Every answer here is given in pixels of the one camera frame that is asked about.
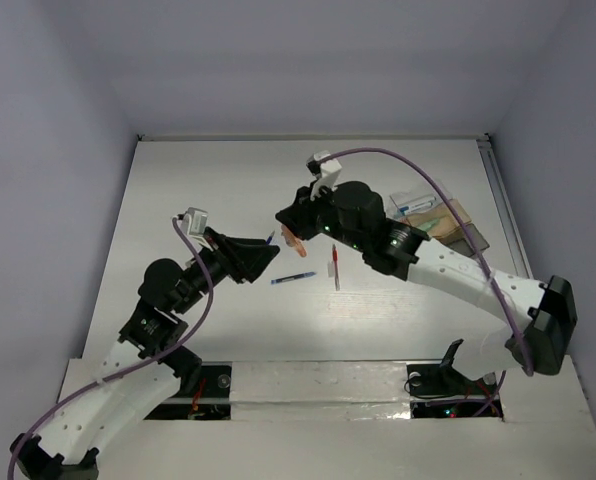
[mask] white table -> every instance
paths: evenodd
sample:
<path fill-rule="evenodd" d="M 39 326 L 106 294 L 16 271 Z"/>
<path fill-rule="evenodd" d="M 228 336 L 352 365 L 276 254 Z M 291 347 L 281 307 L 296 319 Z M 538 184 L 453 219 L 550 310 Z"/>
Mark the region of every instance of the white table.
<path fill-rule="evenodd" d="M 474 140 L 321 140 L 139 143 L 82 360 L 63 394 L 89 379 L 137 301 L 145 267 L 188 252 L 170 218 L 196 206 L 221 233 L 264 238 L 310 174 L 305 160 L 371 144 L 398 151 L 440 178 L 491 244 L 496 268 L 515 272 L 492 187 Z M 361 180 L 384 197 L 420 179 L 377 155 L 342 160 L 341 181 Z M 253 285 L 225 280 L 215 307 L 188 347 L 205 361 L 281 362 L 438 358 L 456 338 L 499 323 L 449 298 L 381 276 L 340 251 L 340 292 L 327 278 L 331 241 L 316 238 L 300 259 L 283 248 Z M 316 270 L 308 280 L 271 286 L 279 276 Z M 200 306 L 187 315 L 193 323 Z M 157 476 L 243 479 L 596 479 L 596 431 L 573 366 L 558 377 L 511 372 L 495 419 L 365 420 L 294 417 L 226 422 L 142 422 L 101 458 L 101 480 Z"/>
<path fill-rule="evenodd" d="M 161 257 L 184 263 L 190 254 L 170 226 L 188 206 L 209 211 L 221 233 L 266 238 L 296 189 L 313 177 L 306 159 L 358 141 L 139 143 L 84 351 L 102 358 L 138 299 L 147 265 Z M 514 272 L 505 233 L 475 141 L 380 141 L 418 162 L 460 200 L 491 244 L 487 260 Z M 387 197 L 421 181 L 386 156 L 342 160 L 340 181 L 362 180 Z M 441 292 L 380 275 L 361 256 L 339 248 L 342 289 L 327 277 L 331 240 L 307 244 L 308 257 L 289 248 L 252 285 L 226 280 L 216 290 L 209 321 L 189 347 L 206 361 L 393 360 L 439 358 L 457 338 L 484 336 L 501 324 Z M 316 270 L 285 285 L 270 280 Z M 199 315 L 192 309 L 190 323 Z"/>

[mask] cable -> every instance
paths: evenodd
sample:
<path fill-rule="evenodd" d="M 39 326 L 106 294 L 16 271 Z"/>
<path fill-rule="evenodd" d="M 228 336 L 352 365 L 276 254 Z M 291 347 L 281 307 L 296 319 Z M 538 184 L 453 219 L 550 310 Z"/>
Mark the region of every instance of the cable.
<path fill-rule="evenodd" d="M 524 368 L 525 373 L 527 374 L 527 376 L 532 376 L 534 374 L 534 367 L 533 367 L 533 359 L 531 358 L 531 354 L 529 352 L 529 347 L 523 337 L 522 332 L 518 328 L 518 325 L 516 325 L 516 321 L 514 320 L 513 313 L 511 312 L 509 305 L 507 305 L 507 302 L 506 302 L 505 297 L 502 293 L 502 290 L 500 290 L 500 286 L 498 285 L 498 282 L 496 281 L 495 277 L 492 276 L 491 268 L 489 268 L 489 264 L 487 263 L 487 260 L 485 260 L 485 257 L 483 256 L 480 249 L 476 247 L 476 242 L 475 242 L 471 232 L 469 231 L 469 229 L 467 229 L 467 225 L 465 225 L 465 222 L 462 220 L 462 218 L 460 218 L 460 215 L 458 214 L 458 212 L 456 211 L 454 206 L 451 204 L 451 202 L 449 201 L 447 196 L 444 194 L 444 192 L 442 191 L 440 186 L 434 181 L 433 178 L 431 178 L 422 168 L 420 168 L 414 162 L 412 162 L 411 160 L 403 157 L 402 155 L 400 155 L 396 152 L 387 150 L 386 148 L 380 148 L 380 147 L 351 148 L 349 150 L 343 150 L 338 153 L 332 153 L 331 155 L 327 155 L 326 157 L 323 157 L 320 160 L 317 160 L 317 164 L 322 165 L 323 163 L 325 163 L 329 160 L 339 158 L 339 157 L 346 157 L 347 155 L 353 155 L 356 153 L 382 153 L 383 155 L 388 155 L 390 157 L 395 158 L 396 160 L 400 160 L 401 162 L 403 162 L 404 164 L 408 165 L 409 167 L 413 168 L 416 172 L 418 172 L 418 174 L 421 177 L 423 177 L 427 181 L 427 183 L 429 183 L 429 185 L 431 185 L 431 187 L 436 191 L 436 193 L 438 193 L 438 196 L 445 203 L 445 205 L 447 206 L 447 209 L 449 209 L 449 211 L 451 212 L 453 217 L 456 219 L 456 222 L 458 222 L 460 229 L 465 234 L 467 243 L 469 244 L 471 249 L 475 252 L 476 257 L 478 258 L 478 261 L 480 262 L 480 268 L 482 268 L 482 271 L 485 274 L 485 278 L 488 281 L 491 280 L 491 288 L 494 291 L 494 295 L 500 302 L 500 306 L 502 307 L 502 310 L 505 314 L 505 318 L 507 319 L 507 322 L 509 323 L 509 326 L 511 327 L 511 330 L 513 332 L 514 338 L 516 339 L 516 342 L 518 343 L 518 346 L 520 347 L 520 351 L 522 353 L 522 358 L 525 362 L 525 368 Z"/>
<path fill-rule="evenodd" d="M 198 400 L 202 397 L 203 390 L 205 389 L 205 384 L 207 383 L 207 379 L 203 378 L 200 381 L 200 385 L 198 386 L 198 391 L 191 399 L 191 411 L 189 412 L 189 416 L 191 417 L 198 411 Z"/>
<path fill-rule="evenodd" d="M 502 387 L 502 384 L 504 383 L 506 376 L 507 376 L 507 372 L 506 371 L 503 371 L 502 374 L 500 375 L 500 381 L 498 382 L 498 386 L 496 387 L 496 390 L 494 390 L 494 392 L 488 398 L 470 398 L 470 399 L 458 399 L 458 400 L 439 400 L 439 401 L 431 401 L 431 402 L 428 402 L 427 404 L 428 405 L 454 405 L 454 404 L 465 403 L 465 402 L 483 403 L 484 405 L 482 407 L 480 407 L 480 409 L 476 413 L 474 413 L 472 415 L 472 417 L 479 416 L 482 412 L 484 412 L 489 407 L 491 407 L 491 408 L 493 408 L 495 410 L 496 415 L 498 415 L 499 417 L 502 418 L 502 415 L 500 414 L 500 410 L 498 410 L 498 408 L 496 407 L 496 405 L 494 405 L 494 402 L 496 401 L 496 397 L 498 396 L 498 393 L 500 392 L 500 388 Z"/>
<path fill-rule="evenodd" d="M 476 382 L 476 386 L 483 391 L 483 393 L 485 394 L 485 397 L 487 397 L 487 398 L 491 397 L 491 393 L 489 393 L 489 390 L 487 390 L 487 387 L 485 387 L 485 385 L 480 380 L 478 380 Z"/>
<path fill-rule="evenodd" d="M 111 375 L 104 377 L 102 379 L 103 382 L 113 382 L 114 380 L 118 380 L 119 378 L 122 378 L 125 375 L 129 375 L 130 373 L 133 373 L 136 370 L 140 370 L 141 368 L 144 368 L 147 365 L 151 365 L 152 363 L 155 363 L 155 362 L 165 358 L 171 352 L 173 352 L 177 348 L 183 346 L 198 331 L 198 329 L 205 322 L 207 315 L 209 314 L 211 305 L 214 302 L 214 282 L 211 279 L 211 274 L 209 273 L 209 270 L 207 269 L 205 262 L 203 262 L 198 251 L 196 250 L 196 248 L 193 246 L 193 244 L 189 241 L 189 239 L 185 236 L 183 231 L 180 229 L 180 226 L 178 225 L 178 219 L 175 217 L 172 218 L 171 223 L 174 227 L 174 230 L 178 234 L 178 236 L 182 239 L 184 244 L 191 251 L 191 254 L 194 257 L 194 260 L 196 261 L 196 263 L 198 263 L 198 266 L 200 267 L 200 270 L 202 271 L 202 274 L 205 276 L 205 280 L 207 281 L 207 303 L 205 305 L 205 310 L 202 312 L 202 315 L 200 315 L 200 318 L 198 319 L 196 324 L 191 328 L 191 330 L 189 330 L 189 332 L 186 335 L 184 335 L 177 343 L 175 343 L 168 349 L 163 350 L 162 352 L 154 355 L 151 358 L 140 361 L 130 367 L 123 368 L 121 370 L 118 370 L 115 373 L 112 373 Z M 89 392 L 90 390 L 93 390 L 94 388 L 98 387 L 99 385 L 100 384 L 98 382 L 91 382 L 90 384 L 85 385 L 84 387 L 76 390 L 71 395 L 68 395 L 67 397 L 63 398 L 61 401 L 56 403 L 56 405 L 54 405 L 49 410 L 47 410 L 47 412 L 44 413 L 31 426 L 31 428 L 29 428 L 29 430 L 27 430 L 27 432 L 20 438 L 20 440 L 16 444 L 16 447 L 14 448 L 13 452 L 11 453 L 11 459 L 9 460 L 9 468 L 7 469 L 7 480 L 14 480 L 14 470 L 16 468 L 16 461 L 18 460 L 18 456 L 20 455 L 20 450 L 22 449 L 23 445 L 29 439 L 31 439 L 33 434 L 36 433 L 36 430 L 38 430 L 47 420 L 49 420 L 62 407 L 67 405 L 69 402 L 75 400 L 76 398 Z"/>
<path fill-rule="evenodd" d="M 407 385 L 409 384 L 409 380 L 407 380 L 405 382 L 405 392 L 407 392 L 411 397 L 413 398 L 417 398 L 419 400 L 430 400 L 428 402 L 425 402 L 425 406 L 439 406 L 439 405 L 452 405 L 452 406 L 456 406 L 460 403 L 484 403 L 485 405 L 483 405 L 482 408 L 480 408 L 474 415 L 472 415 L 472 417 L 477 417 L 479 416 L 482 412 L 484 412 L 488 407 L 491 406 L 491 408 L 496 412 L 496 415 L 500 418 L 502 418 L 502 415 L 500 413 L 500 410 L 498 410 L 498 407 L 496 407 L 496 405 L 493 404 L 493 401 L 495 399 L 494 397 L 489 396 L 489 391 L 484 388 L 484 386 L 482 386 L 482 384 L 480 384 L 480 382 L 478 382 L 476 385 L 485 392 L 485 394 L 487 395 L 487 398 L 469 398 L 469 395 L 471 394 L 471 389 L 468 388 L 467 389 L 467 393 L 465 394 L 464 398 L 458 398 L 458 399 L 454 399 L 454 400 L 444 400 L 444 399 L 448 399 L 450 397 L 455 397 L 455 395 L 438 395 L 438 396 L 434 396 L 434 397 L 422 397 L 419 395 L 414 395 L 412 394 L 408 389 L 407 389 Z"/>

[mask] blue pen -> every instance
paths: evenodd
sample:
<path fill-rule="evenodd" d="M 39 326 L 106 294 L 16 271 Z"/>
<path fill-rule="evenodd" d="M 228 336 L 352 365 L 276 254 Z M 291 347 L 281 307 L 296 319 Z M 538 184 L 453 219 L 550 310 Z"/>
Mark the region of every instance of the blue pen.
<path fill-rule="evenodd" d="M 426 210 L 433 207 L 435 201 L 435 196 L 427 195 L 425 197 L 418 198 L 407 205 L 399 207 L 398 210 L 400 210 L 400 213 L 404 215 L 411 215 L 412 213 L 416 213 L 419 210 Z"/>
<path fill-rule="evenodd" d="M 309 278 L 313 277 L 316 272 L 305 272 L 305 273 L 298 273 L 296 275 L 290 275 L 288 277 L 277 278 L 271 281 L 272 285 L 276 285 L 277 283 L 285 283 L 285 282 L 292 282 L 294 280 L 300 280 L 301 278 Z"/>

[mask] red pen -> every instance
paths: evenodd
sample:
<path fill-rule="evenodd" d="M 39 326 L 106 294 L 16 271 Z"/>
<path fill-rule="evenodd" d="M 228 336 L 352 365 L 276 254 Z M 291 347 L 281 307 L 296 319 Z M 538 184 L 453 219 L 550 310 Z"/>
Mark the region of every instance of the red pen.
<path fill-rule="evenodd" d="M 331 247 L 331 257 L 334 261 L 334 282 L 336 285 L 336 291 L 338 291 L 340 290 L 340 277 L 338 276 L 338 250 L 336 250 L 335 243 Z"/>

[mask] marker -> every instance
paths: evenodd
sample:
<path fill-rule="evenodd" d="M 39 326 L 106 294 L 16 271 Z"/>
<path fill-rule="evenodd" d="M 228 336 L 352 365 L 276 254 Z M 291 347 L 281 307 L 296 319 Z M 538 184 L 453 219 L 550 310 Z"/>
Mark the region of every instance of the marker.
<path fill-rule="evenodd" d="M 340 290 L 340 277 L 338 276 L 338 250 L 336 250 L 335 243 L 331 246 L 331 257 L 334 262 L 334 285 L 336 286 L 336 291 L 339 291 Z"/>
<path fill-rule="evenodd" d="M 416 203 L 405 205 L 404 207 L 400 207 L 400 213 L 403 215 L 411 215 L 412 213 L 418 212 L 420 210 L 426 210 L 431 208 L 436 201 L 436 197 L 433 195 L 427 195 L 426 197 L 419 198 L 416 200 Z"/>
<path fill-rule="evenodd" d="M 432 228 L 434 228 L 440 222 L 439 218 L 434 218 L 433 220 L 429 220 L 428 222 L 423 223 L 422 225 L 418 225 L 416 228 L 418 230 L 422 230 L 423 232 L 428 232 Z"/>
<path fill-rule="evenodd" d="M 300 280 L 301 278 L 313 277 L 315 274 L 316 272 L 298 273 L 296 275 L 290 275 L 288 277 L 282 277 L 272 280 L 271 284 L 276 285 L 277 283 L 293 282 L 294 280 Z"/>

